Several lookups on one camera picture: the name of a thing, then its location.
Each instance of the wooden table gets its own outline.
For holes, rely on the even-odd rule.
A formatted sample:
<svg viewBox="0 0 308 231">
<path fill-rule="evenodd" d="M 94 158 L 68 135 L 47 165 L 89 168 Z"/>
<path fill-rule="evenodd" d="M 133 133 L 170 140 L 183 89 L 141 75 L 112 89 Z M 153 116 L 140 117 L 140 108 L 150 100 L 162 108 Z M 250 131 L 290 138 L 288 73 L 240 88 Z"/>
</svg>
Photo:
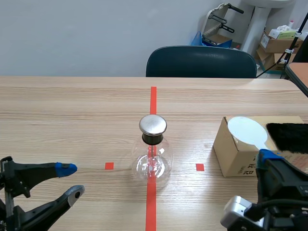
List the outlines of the wooden table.
<svg viewBox="0 0 308 231">
<path fill-rule="evenodd" d="M 288 64 L 285 71 L 298 88 L 308 97 L 308 63 Z"/>
<path fill-rule="evenodd" d="M 212 145 L 223 116 L 299 115 L 308 122 L 308 99 L 282 79 L 0 77 L 1 157 L 79 168 L 15 204 L 29 210 L 84 184 L 85 194 L 51 230 L 144 231 L 146 185 L 132 177 L 130 150 L 149 113 L 151 86 L 174 150 L 171 176 L 157 189 L 158 231 L 222 231 L 232 196 L 257 201 L 256 178 L 222 176 Z M 105 162 L 115 169 L 104 170 Z"/>
</svg>

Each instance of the red tape square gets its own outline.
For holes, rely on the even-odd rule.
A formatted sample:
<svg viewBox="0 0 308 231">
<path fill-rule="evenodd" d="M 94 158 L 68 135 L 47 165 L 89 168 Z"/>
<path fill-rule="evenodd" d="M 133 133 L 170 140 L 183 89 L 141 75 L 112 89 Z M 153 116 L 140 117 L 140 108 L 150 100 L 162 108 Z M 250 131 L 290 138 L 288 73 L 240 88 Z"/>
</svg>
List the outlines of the red tape square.
<svg viewBox="0 0 308 231">
<path fill-rule="evenodd" d="M 105 170 L 113 170 L 114 169 L 114 163 L 105 163 Z"/>
<path fill-rule="evenodd" d="M 204 172 L 204 164 L 196 164 L 197 171 L 203 171 Z"/>
</svg>

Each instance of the white pedestal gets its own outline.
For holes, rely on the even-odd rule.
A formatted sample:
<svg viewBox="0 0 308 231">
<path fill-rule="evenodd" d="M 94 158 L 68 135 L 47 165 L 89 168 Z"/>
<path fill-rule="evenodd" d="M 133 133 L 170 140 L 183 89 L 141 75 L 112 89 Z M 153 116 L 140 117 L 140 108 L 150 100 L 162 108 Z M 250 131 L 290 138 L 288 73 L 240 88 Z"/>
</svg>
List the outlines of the white pedestal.
<svg viewBox="0 0 308 231">
<path fill-rule="evenodd" d="M 271 8 L 256 7 L 254 16 L 245 35 L 241 50 L 251 54 L 253 57 L 256 54 L 270 10 Z"/>
</svg>

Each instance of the cardboard box stack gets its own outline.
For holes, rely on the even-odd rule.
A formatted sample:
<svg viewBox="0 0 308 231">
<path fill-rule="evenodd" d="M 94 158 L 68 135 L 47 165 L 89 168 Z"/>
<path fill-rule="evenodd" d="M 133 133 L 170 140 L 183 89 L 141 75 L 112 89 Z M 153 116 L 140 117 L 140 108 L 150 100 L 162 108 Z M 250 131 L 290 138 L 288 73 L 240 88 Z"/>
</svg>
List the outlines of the cardboard box stack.
<svg viewBox="0 0 308 231">
<path fill-rule="evenodd" d="M 275 62 L 278 61 L 278 59 L 282 56 L 284 51 L 290 48 L 292 42 L 293 38 L 274 39 L 271 36 L 269 36 L 266 32 L 263 32 L 256 54 L 257 64 L 259 64 L 261 66 L 260 68 L 262 68 L 262 70 L 265 71 L 267 68 L 269 68 Z M 292 60 L 294 59 L 295 54 L 297 53 L 302 43 L 303 43 L 302 40 L 300 39 L 297 40 L 294 47 L 294 52 L 290 58 L 290 62 L 292 62 Z M 282 68 L 283 68 L 283 63 L 274 66 L 267 73 L 280 75 L 282 72 Z"/>
</svg>

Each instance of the black tripod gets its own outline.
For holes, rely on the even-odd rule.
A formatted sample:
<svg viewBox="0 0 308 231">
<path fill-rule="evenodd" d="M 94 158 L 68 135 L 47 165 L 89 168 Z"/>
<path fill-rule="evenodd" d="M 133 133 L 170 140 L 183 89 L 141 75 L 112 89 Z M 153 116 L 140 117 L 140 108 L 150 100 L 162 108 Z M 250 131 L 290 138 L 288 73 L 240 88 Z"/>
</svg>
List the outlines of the black tripod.
<svg viewBox="0 0 308 231">
<path fill-rule="evenodd" d="M 295 44 L 296 44 L 296 42 L 297 42 L 297 40 L 298 40 L 298 37 L 299 37 L 300 34 L 302 33 L 302 30 L 303 30 L 303 28 L 304 28 L 304 26 L 305 26 L 307 20 L 308 20 L 308 13 L 306 14 L 306 17 L 305 17 L 305 19 L 304 19 L 302 25 L 301 25 L 300 28 L 298 29 L 298 32 L 296 33 L 295 38 L 294 38 L 294 40 L 293 40 L 293 42 L 292 42 L 290 48 L 289 48 L 289 49 L 286 49 L 286 50 L 284 51 L 284 53 L 282 54 L 282 56 L 279 58 L 279 60 L 278 60 L 276 63 L 274 63 L 271 67 L 269 67 L 268 69 L 266 69 L 265 71 L 263 71 L 260 75 L 258 75 L 257 78 L 258 78 L 259 76 L 261 76 L 262 74 L 264 74 L 265 72 L 267 72 L 268 70 L 270 70 L 271 68 L 273 68 L 274 66 L 276 66 L 277 64 L 279 64 L 279 63 L 282 61 L 282 58 L 284 57 L 284 55 L 286 54 L 285 59 L 283 60 L 283 61 L 284 61 L 284 65 L 283 65 L 282 73 L 281 73 L 281 76 L 280 76 L 280 78 L 282 78 L 282 75 L 283 75 L 283 73 L 284 73 L 284 71 L 285 71 L 285 67 L 287 66 L 287 64 L 288 64 L 289 61 L 290 61 L 291 54 L 292 54 L 292 52 L 293 52 L 293 48 L 294 48 L 294 46 L 295 46 Z"/>
</svg>

